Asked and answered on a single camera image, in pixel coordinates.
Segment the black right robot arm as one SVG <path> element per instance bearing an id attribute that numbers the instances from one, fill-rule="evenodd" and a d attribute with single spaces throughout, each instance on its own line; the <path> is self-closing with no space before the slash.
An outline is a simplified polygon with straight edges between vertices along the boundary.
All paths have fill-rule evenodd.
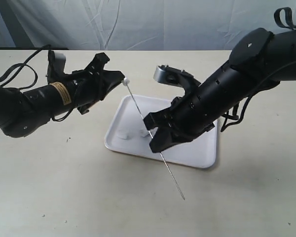
<path id="1" fill-rule="evenodd" d="M 296 80 L 296 30 L 274 34 L 258 28 L 244 36 L 223 63 L 204 82 L 184 70 L 161 65 L 154 79 L 182 87 L 182 97 L 144 118 L 147 129 L 156 129 L 150 141 L 153 153 L 188 143 L 214 127 L 219 117 L 231 125 L 241 122 L 239 102 L 270 90 L 282 81 Z"/>

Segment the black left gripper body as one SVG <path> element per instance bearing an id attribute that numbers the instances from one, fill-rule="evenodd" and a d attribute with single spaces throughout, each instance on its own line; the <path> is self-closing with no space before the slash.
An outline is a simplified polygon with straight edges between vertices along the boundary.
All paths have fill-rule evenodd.
<path id="1" fill-rule="evenodd" d="M 64 84 L 71 97 L 67 115 L 70 115 L 74 109 L 82 115 L 86 114 L 90 107 L 99 102 L 96 101 L 98 88 L 105 83 L 103 71 L 109 61 L 110 58 L 104 52 L 97 53 L 84 69 L 65 73 Z"/>

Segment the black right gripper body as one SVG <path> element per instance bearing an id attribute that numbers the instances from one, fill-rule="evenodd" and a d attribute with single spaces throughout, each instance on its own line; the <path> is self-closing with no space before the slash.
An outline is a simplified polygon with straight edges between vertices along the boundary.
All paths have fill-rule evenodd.
<path id="1" fill-rule="evenodd" d="M 187 143 L 215 127 L 215 107 L 204 96 L 189 96 L 171 105 L 168 118 L 166 142 Z"/>

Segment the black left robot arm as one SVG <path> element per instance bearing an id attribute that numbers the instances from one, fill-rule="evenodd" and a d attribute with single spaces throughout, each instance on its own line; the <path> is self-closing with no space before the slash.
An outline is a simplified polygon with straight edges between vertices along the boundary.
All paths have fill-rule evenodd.
<path id="1" fill-rule="evenodd" d="M 26 137 L 50 120 L 65 120 L 74 109 L 88 113 L 125 78 L 121 71 L 104 69 L 109 60 L 97 53 L 85 69 L 66 74 L 65 55 L 50 50 L 47 85 L 25 92 L 0 86 L 0 129 L 12 138 Z"/>

